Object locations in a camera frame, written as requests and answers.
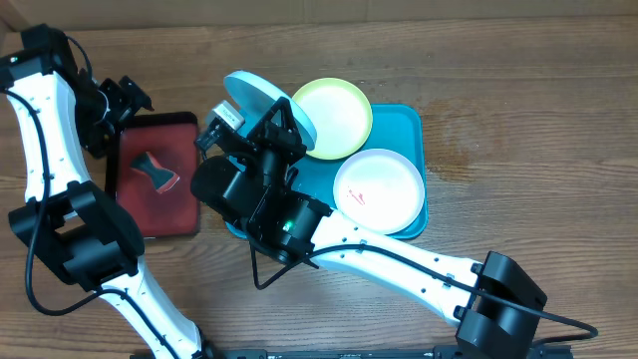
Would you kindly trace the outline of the light blue plate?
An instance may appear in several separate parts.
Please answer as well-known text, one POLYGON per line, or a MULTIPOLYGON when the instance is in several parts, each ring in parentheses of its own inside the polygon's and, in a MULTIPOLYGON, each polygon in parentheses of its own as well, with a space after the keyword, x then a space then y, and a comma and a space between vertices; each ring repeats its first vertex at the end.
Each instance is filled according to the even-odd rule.
POLYGON ((312 121, 290 96, 274 84, 253 73, 235 71, 224 77, 223 85, 245 119, 245 124, 238 130, 242 136, 248 135, 279 98, 285 98, 290 103, 302 143, 308 151, 315 148, 317 131, 312 121))

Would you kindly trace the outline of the black and pink sponge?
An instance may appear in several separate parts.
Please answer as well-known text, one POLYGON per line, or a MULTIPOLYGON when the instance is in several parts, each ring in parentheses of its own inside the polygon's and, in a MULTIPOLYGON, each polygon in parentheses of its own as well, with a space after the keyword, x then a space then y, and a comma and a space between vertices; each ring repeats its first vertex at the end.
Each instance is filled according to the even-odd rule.
POLYGON ((180 180, 177 173, 163 167, 150 152, 136 156, 131 161, 130 167, 148 177, 157 193, 172 189, 180 180))

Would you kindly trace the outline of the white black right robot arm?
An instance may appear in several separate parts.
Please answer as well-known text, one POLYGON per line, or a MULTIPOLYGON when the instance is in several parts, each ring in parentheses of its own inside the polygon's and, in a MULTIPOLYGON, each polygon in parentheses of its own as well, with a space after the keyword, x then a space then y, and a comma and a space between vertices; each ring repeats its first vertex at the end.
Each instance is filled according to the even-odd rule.
POLYGON ((242 231, 253 252, 285 269, 308 264, 355 274, 421 302, 456 328, 473 358, 523 358, 531 350, 545 294, 511 258, 437 254, 378 234, 293 189, 292 166, 316 130, 291 100, 259 105, 251 122, 230 104, 208 114, 196 139, 219 147, 195 171, 192 194, 242 231))

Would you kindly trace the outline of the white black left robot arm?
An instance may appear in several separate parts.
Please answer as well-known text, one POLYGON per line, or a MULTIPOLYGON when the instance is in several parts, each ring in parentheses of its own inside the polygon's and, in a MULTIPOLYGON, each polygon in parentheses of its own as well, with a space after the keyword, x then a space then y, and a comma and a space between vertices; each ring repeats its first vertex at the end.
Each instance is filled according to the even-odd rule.
POLYGON ((212 358, 214 348, 163 292, 131 215, 94 182, 82 154, 105 155, 109 138, 148 95, 128 78, 97 85, 79 69, 75 40, 46 24, 22 32, 1 59, 1 92, 17 116, 27 168, 24 206, 9 212, 27 246, 32 307, 67 315, 101 298, 137 331, 154 358, 212 358))

